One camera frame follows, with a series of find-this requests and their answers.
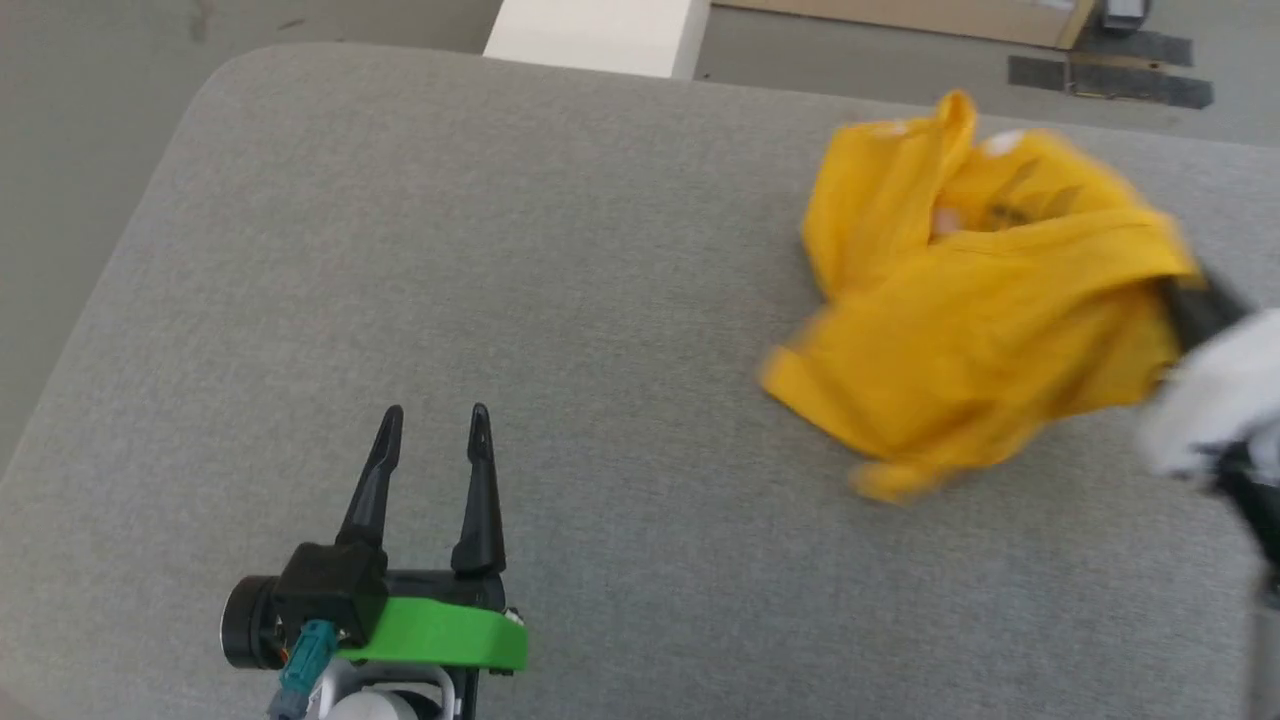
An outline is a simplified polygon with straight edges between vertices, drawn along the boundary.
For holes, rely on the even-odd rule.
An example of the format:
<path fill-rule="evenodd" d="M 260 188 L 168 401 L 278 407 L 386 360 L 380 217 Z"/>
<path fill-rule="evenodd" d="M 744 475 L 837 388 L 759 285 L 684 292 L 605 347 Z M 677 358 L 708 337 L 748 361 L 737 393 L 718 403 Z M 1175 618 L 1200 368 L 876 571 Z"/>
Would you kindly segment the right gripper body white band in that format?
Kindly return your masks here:
<path fill-rule="evenodd" d="M 1251 314 L 1185 356 L 1140 414 L 1138 448 L 1160 477 L 1206 474 L 1242 442 L 1277 478 L 1279 311 Z"/>

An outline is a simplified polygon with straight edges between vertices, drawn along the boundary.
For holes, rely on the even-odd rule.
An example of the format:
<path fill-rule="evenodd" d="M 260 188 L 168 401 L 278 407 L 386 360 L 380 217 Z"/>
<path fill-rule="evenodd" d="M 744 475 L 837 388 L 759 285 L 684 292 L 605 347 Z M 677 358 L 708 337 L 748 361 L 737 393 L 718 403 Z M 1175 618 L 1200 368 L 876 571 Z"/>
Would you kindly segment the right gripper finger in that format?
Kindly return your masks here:
<path fill-rule="evenodd" d="M 1161 279 L 1158 288 L 1181 354 L 1206 345 L 1253 313 L 1253 304 L 1211 268 L 1203 268 L 1196 282 L 1170 277 Z"/>

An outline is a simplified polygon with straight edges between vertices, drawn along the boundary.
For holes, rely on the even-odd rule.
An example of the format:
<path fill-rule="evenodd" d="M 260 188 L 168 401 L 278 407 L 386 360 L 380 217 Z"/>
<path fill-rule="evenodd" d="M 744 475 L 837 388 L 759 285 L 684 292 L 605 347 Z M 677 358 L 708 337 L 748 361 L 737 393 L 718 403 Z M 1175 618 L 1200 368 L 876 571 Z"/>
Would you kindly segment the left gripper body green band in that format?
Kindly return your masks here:
<path fill-rule="evenodd" d="M 276 578 L 239 580 L 221 612 L 221 652 L 233 667 L 280 670 L 296 632 L 275 609 Z M 529 664 L 529 632 L 512 611 L 492 610 L 494 584 L 453 583 L 448 571 L 394 571 L 392 597 L 358 647 L 342 639 L 335 657 L 352 664 L 435 665 L 521 673 Z"/>

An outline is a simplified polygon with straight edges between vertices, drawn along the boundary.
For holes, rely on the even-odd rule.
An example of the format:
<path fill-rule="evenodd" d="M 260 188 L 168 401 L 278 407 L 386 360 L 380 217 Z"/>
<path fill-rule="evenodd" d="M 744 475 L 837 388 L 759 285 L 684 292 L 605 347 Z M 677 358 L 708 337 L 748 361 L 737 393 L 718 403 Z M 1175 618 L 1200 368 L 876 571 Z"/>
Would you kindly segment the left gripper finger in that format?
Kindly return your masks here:
<path fill-rule="evenodd" d="M 467 457 L 471 464 L 468 492 L 451 569 L 456 574 L 499 574 L 507 566 L 506 537 L 492 419 L 485 404 L 474 405 Z"/>
<path fill-rule="evenodd" d="M 338 544 L 367 544 L 375 550 L 381 548 L 390 477 L 401 459 L 403 424 L 402 406 L 389 406 L 340 524 Z"/>

